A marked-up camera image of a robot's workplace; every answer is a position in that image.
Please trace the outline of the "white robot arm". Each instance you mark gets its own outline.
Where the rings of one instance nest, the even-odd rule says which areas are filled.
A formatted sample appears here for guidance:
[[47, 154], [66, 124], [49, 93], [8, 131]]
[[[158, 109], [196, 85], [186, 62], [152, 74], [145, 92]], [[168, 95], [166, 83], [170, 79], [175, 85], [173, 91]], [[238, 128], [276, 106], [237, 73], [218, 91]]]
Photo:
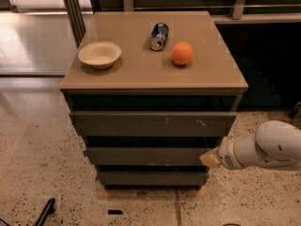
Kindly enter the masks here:
[[200, 161], [211, 169], [301, 170], [301, 130], [283, 121], [266, 121], [253, 134], [204, 153]]

